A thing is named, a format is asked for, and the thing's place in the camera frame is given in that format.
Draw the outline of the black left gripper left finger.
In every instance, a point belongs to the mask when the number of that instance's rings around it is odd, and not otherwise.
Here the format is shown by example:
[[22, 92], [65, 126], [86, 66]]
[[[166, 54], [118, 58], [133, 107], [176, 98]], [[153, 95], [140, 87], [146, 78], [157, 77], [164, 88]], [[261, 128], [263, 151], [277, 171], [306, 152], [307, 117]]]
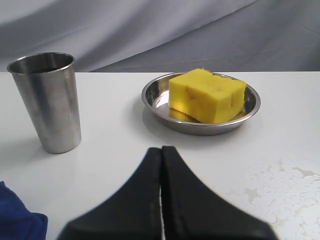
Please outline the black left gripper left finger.
[[159, 148], [147, 150], [126, 183], [99, 206], [69, 221], [60, 240], [160, 240]]

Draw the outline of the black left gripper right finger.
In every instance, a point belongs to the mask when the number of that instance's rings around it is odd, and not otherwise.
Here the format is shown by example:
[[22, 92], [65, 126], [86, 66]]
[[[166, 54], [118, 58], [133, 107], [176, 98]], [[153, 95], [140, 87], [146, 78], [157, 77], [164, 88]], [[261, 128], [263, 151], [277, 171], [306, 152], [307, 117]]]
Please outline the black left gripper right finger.
[[210, 190], [177, 149], [162, 147], [161, 203], [167, 240], [275, 240], [264, 221]]

